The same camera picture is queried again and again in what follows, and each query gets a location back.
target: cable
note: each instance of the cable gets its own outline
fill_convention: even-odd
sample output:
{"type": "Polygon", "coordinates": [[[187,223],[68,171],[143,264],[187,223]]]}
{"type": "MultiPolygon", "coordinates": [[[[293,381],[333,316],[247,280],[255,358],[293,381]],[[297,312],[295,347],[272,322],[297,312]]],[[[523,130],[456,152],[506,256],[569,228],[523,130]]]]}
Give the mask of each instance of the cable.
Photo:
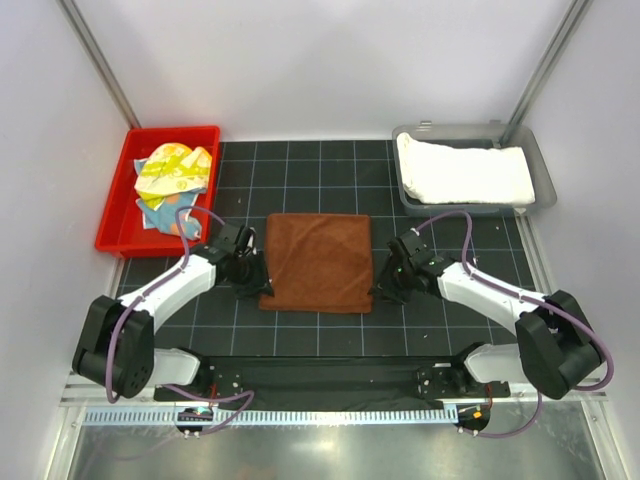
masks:
{"type": "Polygon", "coordinates": [[[536,423],[541,413],[542,413],[542,394],[538,392],[538,402],[536,404],[536,411],[533,412],[533,416],[529,419],[529,421],[525,423],[523,426],[521,426],[520,428],[517,428],[511,432],[505,432],[505,433],[483,433],[483,432],[478,432],[477,430],[470,430],[464,427],[460,427],[458,431],[468,433],[469,435],[473,435],[474,437],[482,437],[482,438],[501,439],[501,438],[515,437],[516,435],[519,435],[529,430],[529,428],[531,428],[533,424],[536,423]]]}
{"type": "MultiPolygon", "coordinates": [[[[174,392],[182,395],[185,398],[188,398],[189,400],[194,400],[196,402],[210,402],[211,401],[210,398],[198,397],[197,395],[192,395],[191,393],[187,392],[186,390],[181,389],[180,387],[178,387],[176,385],[163,385],[163,387],[167,388],[169,390],[173,390],[174,392]]],[[[200,433],[200,436],[210,435],[212,433],[216,433],[216,432],[222,430],[227,425],[229,425],[236,418],[238,418],[238,416],[242,412],[244,412],[249,407],[249,405],[253,401],[253,397],[254,396],[255,396],[255,394],[253,393],[253,390],[247,390],[245,392],[239,393],[238,395],[233,395],[231,397],[216,398],[216,402],[221,402],[222,401],[224,403],[228,403],[228,402],[234,402],[236,400],[240,400],[242,398],[247,397],[247,399],[244,401],[242,406],[240,408],[238,408],[235,412],[233,412],[233,414],[229,418],[227,418],[226,420],[223,420],[218,425],[215,425],[215,426],[213,426],[211,428],[203,430],[200,433]]],[[[207,416],[208,415],[198,415],[198,417],[200,417],[200,418],[207,418],[207,416]]]]}
{"type": "Polygon", "coordinates": [[[147,288],[144,292],[142,292],[142,295],[134,299],[131,302],[131,304],[129,304],[129,306],[124,310],[124,312],[122,312],[120,317],[118,317],[118,321],[113,327],[113,333],[111,334],[111,338],[109,340],[109,349],[107,350],[105,388],[107,389],[107,401],[109,403],[116,403],[120,398],[120,395],[115,395],[115,396],[113,395],[113,364],[116,356],[116,347],[118,345],[118,337],[120,336],[120,333],[122,332],[122,328],[124,327],[124,324],[127,322],[129,315],[131,315],[131,312],[138,306],[138,304],[140,304],[140,302],[144,300],[144,298],[150,295],[158,287],[165,285],[166,283],[171,281],[171,279],[179,275],[180,272],[187,266],[187,263],[189,263],[189,243],[187,242],[187,237],[185,236],[184,230],[182,229],[182,223],[180,222],[180,212],[184,210],[191,210],[191,209],[195,209],[195,210],[206,213],[207,215],[211,216],[214,220],[218,221],[221,225],[224,225],[225,223],[224,220],[222,220],[222,218],[220,218],[218,215],[216,215],[215,213],[203,207],[198,207],[193,205],[193,206],[181,207],[178,210],[176,210],[176,227],[178,228],[178,233],[180,234],[180,240],[182,241],[182,247],[184,248],[184,256],[182,257],[182,263],[180,264],[179,268],[174,269],[171,273],[169,273],[169,275],[149,285],[149,288],[147,288]]]}
{"type": "MultiPolygon", "coordinates": [[[[148,295],[150,295],[158,287],[160,287],[162,285],[165,285],[171,279],[173,279],[177,275],[179,275],[180,272],[189,263],[189,243],[187,242],[187,237],[185,236],[184,230],[182,229],[182,224],[180,222],[180,212],[182,212],[184,210],[191,210],[191,209],[195,209],[195,210],[198,210],[198,211],[206,213],[207,215],[211,216],[214,220],[216,220],[221,225],[225,224],[225,222],[224,222],[224,220],[222,220],[222,218],[220,218],[218,215],[216,215],[212,211],[207,210],[206,208],[203,208],[203,207],[198,207],[198,206],[195,206],[195,205],[194,206],[185,206],[185,207],[181,207],[178,210],[176,210],[176,226],[178,228],[178,233],[180,234],[180,240],[181,240],[182,246],[184,248],[184,256],[182,257],[182,263],[180,264],[179,268],[174,269],[167,276],[165,276],[165,277],[161,278],[160,280],[158,280],[157,282],[151,284],[144,292],[142,292],[142,294],[139,297],[135,298],[131,302],[131,304],[124,310],[124,312],[122,312],[122,314],[118,318],[118,321],[116,322],[115,326],[113,327],[113,332],[112,332],[111,338],[109,340],[109,349],[107,351],[107,366],[106,366],[106,374],[105,374],[105,387],[107,389],[107,400],[109,401],[109,403],[116,403],[118,401],[118,399],[120,398],[120,395],[115,395],[115,396],[113,395],[113,364],[114,364],[114,359],[115,359],[116,347],[117,347],[117,344],[118,344],[118,337],[120,336],[120,333],[122,332],[122,328],[124,327],[124,324],[126,323],[127,319],[129,318],[129,315],[135,309],[135,307],[138,306],[140,304],[140,302],[142,302],[144,300],[144,298],[146,298],[148,295]]],[[[180,395],[182,395],[182,396],[184,396],[186,398],[191,398],[192,400],[203,401],[203,402],[207,402],[207,403],[209,403],[209,401],[211,400],[210,398],[205,399],[203,397],[196,397],[195,395],[192,395],[189,392],[186,392],[186,391],[182,390],[181,388],[179,388],[179,387],[177,387],[175,385],[163,385],[163,386],[165,388],[168,388],[169,390],[173,390],[174,392],[179,393],[180,395]]],[[[234,401],[239,400],[239,399],[244,398],[244,397],[248,397],[247,401],[245,401],[245,403],[235,412],[234,415],[232,415],[231,417],[226,419],[220,425],[217,425],[216,427],[208,429],[207,433],[217,432],[218,430],[220,430],[220,429],[224,428],[226,425],[228,425],[231,421],[233,421],[242,411],[244,411],[249,406],[249,404],[253,400],[253,396],[254,396],[254,393],[251,390],[247,390],[246,392],[243,392],[243,393],[241,393],[239,395],[234,395],[232,397],[217,398],[216,402],[227,403],[227,402],[234,402],[234,401]]]]}
{"type": "MultiPolygon", "coordinates": [[[[469,244],[471,242],[471,232],[472,232],[472,229],[473,229],[473,221],[471,219],[471,215],[469,215],[468,212],[466,212],[464,210],[455,210],[455,211],[451,211],[451,212],[441,213],[440,215],[436,215],[435,217],[432,217],[432,218],[426,220],[425,222],[421,223],[420,225],[418,225],[416,227],[416,231],[420,232],[422,229],[424,229],[425,227],[431,225],[432,223],[437,222],[438,220],[441,220],[442,218],[449,217],[449,216],[452,216],[452,215],[464,215],[464,217],[467,220],[467,232],[465,234],[464,243],[463,243],[463,246],[462,246],[462,255],[461,255],[462,258],[460,259],[461,263],[462,263],[462,268],[467,273],[467,275],[472,277],[474,280],[482,283],[483,285],[486,285],[487,287],[492,288],[492,289],[494,289],[494,290],[496,290],[496,291],[498,291],[498,292],[500,292],[500,293],[502,293],[504,295],[507,295],[507,296],[512,297],[512,298],[517,298],[520,301],[528,302],[528,303],[531,303],[531,304],[536,305],[538,307],[542,307],[542,308],[550,311],[551,313],[564,318],[566,321],[568,321],[575,328],[577,328],[578,330],[583,332],[585,335],[587,335],[589,337],[589,339],[594,343],[596,348],[598,349],[600,355],[604,358],[604,361],[607,364],[607,372],[606,372],[604,378],[602,380],[600,380],[599,382],[597,382],[597,383],[595,383],[593,385],[585,385],[585,386],[578,385],[578,386],[575,387],[575,390],[582,391],[582,392],[592,392],[592,391],[599,390],[601,388],[606,387],[611,382],[611,379],[613,378],[613,374],[614,374],[614,370],[615,370],[614,363],[613,363],[613,358],[612,358],[611,352],[609,351],[607,346],[600,339],[600,337],[598,337],[595,334],[595,332],[593,330],[591,330],[590,328],[586,327],[580,320],[575,318],[573,315],[571,315],[571,314],[559,309],[558,307],[555,307],[554,305],[551,305],[551,304],[546,303],[544,301],[538,300],[537,298],[530,297],[528,295],[521,295],[519,292],[513,291],[513,290],[511,290],[509,288],[506,288],[506,287],[504,287],[502,285],[494,283],[491,280],[489,280],[488,278],[485,278],[482,275],[479,275],[477,272],[474,272],[474,271],[471,270],[471,268],[469,267],[469,264],[467,262],[467,253],[468,253],[468,250],[469,250],[469,244]]],[[[538,392],[538,405],[536,407],[536,411],[535,411],[532,419],[529,420],[521,428],[519,428],[517,430],[514,430],[513,432],[508,432],[508,433],[476,433],[476,432],[471,432],[468,429],[463,429],[463,430],[467,431],[467,433],[472,433],[474,435],[477,435],[477,436],[480,436],[480,437],[484,437],[484,438],[508,438],[508,437],[513,436],[513,435],[517,435],[519,433],[522,433],[525,430],[527,430],[529,427],[531,427],[531,425],[533,425],[535,420],[540,415],[541,411],[542,411],[542,395],[540,394],[540,392],[538,392]]]]}

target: folded white cloth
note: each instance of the folded white cloth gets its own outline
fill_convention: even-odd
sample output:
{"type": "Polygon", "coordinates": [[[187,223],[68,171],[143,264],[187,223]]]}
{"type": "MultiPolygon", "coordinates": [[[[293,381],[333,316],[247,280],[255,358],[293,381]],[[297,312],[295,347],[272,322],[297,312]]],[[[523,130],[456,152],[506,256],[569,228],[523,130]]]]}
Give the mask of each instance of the folded white cloth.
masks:
{"type": "Polygon", "coordinates": [[[456,149],[397,138],[402,184],[424,204],[489,203],[513,206],[535,201],[527,159],[520,147],[456,149]]]}

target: gray metal tray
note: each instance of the gray metal tray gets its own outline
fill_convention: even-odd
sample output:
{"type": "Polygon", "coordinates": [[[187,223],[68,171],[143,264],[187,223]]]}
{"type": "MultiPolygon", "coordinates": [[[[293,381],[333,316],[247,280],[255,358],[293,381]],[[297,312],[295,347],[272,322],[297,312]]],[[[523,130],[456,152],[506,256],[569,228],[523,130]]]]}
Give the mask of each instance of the gray metal tray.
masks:
{"type": "MultiPolygon", "coordinates": [[[[506,214],[506,213],[531,213],[541,208],[549,208],[555,205],[558,197],[549,176],[549,171],[544,163],[544,158],[538,147],[538,142],[533,132],[522,125],[511,127],[500,123],[484,125],[434,125],[424,122],[420,125],[403,125],[393,131],[393,152],[396,163],[398,186],[400,187],[400,201],[404,205],[407,215],[412,217],[426,217],[438,213],[464,209],[477,214],[506,214]],[[408,133],[412,138],[429,143],[448,145],[454,148],[506,148],[521,147],[527,159],[527,166],[531,174],[535,201],[527,206],[507,204],[438,204],[426,205],[409,197],[402,186],[402,172],[398,156],[398,135],[408,133]]],[[[433,172],[434,175],[448,175],[449,172],[433,172]]]]}

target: white robotic arm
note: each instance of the white robotic arm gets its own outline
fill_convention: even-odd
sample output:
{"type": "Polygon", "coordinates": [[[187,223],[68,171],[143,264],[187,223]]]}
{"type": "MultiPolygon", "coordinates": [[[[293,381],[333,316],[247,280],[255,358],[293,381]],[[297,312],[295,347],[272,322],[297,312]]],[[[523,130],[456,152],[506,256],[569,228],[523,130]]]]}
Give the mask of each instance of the white robotic arm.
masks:
{"type": "Polygon", "coordinates": [[[183,349],[154,348],[154,335],[187,302],[222,281],[231,283],[239,297],[273,295],[264,253],[253,248],[253,236],[249,228],[225,224],[211,246],[194,247],[186,259],[148,285],[117,300],[96,299],[76,348],[74,371],[105,384],[111,332],[133,306],[118,341],[113,390],[131,398],[147,385],[193,384],[201,370],[208,370],[202,357],[183,349]]]}
{"type": "MultiPolygon", "coordinates": [[[[210,375],[207,357],[183,349],[155,349],[153,337],[189,300],[223,280],[232,283],[239,296],[272,295],[263,252],[252,248],[252,240],[253,232],[248,228],[227,224],[211,247],[196,247],[186,263],[183,258],[148,286],[118,300],[96,299],[78,343],[74,370],[105,384],[106,345],[113,325],[135,303],[118,342],[113,390],[127,398],[149,384],[192,386],[202,391],[203,385],[198,382],[210,375]],[[162,282],[176,269],[179,273],[162,282]]],[[[474,345],[467,349],[462,361],[465,376],[471,382],[529,381],[543,394],[561,398],[602,363],[589,338],[567,323],[556,324],[538,306],[521,301],[527,297],[548,302],[588,326],[575,299],[565,292],[546,297],[485,274],[485,282],[480,282],[475,268],[469,266],[467,271],[461,263],[435,255],[414,230],[393,239],[389,246],[391,253],[372,294],[397,303],[409,301],[413,291],[436,295],[476,310],[517,336],[518,344],[474,345]],[[519,293],[511,298],[487,286],[487,279],[519,293]]]]}
{"type": "Polygon", "coordinates": [[[413,291],[436,295],[472,308],[517,337],[517,344],[478,345],[465,352],[466,373],[475,382],[530,382],[544,395],[558,399],[602,364],[602,355],[589,336],[569,322],[558,322],[540,306],[552,305],[590,330],[568,293],[545,296],[523,290],[470,265],[439,257],[415,230],[394,238],[389,248],[391,253],[372,289],[376,296],[404,304],[413,291]]]}

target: white backdrop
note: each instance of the white backdrop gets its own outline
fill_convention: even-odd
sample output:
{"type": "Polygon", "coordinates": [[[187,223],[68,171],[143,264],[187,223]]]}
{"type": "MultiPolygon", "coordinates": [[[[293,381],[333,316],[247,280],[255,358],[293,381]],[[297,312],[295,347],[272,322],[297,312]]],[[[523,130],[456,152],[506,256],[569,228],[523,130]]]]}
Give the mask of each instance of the white backdrop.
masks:
{"type": "Polygon", "coordinates": [[[607,393],[640,478],[640,56],[637,0],[594,2],[525,120],[558,204],[536,217],[558,286],[572,292],[616,360],[607,393]]]}
{"type": "Polygon", "coordinates": [[[40,480],[87,308],[114,273],[93,241],[127,127],[51,0],[0,2],[0,72],[0,478],[40,480]]]}
{"type": "Polygon", "coordinates": [[[78,0],[143,126],[389,138],[507,121],[569,0],[78,0]]]}

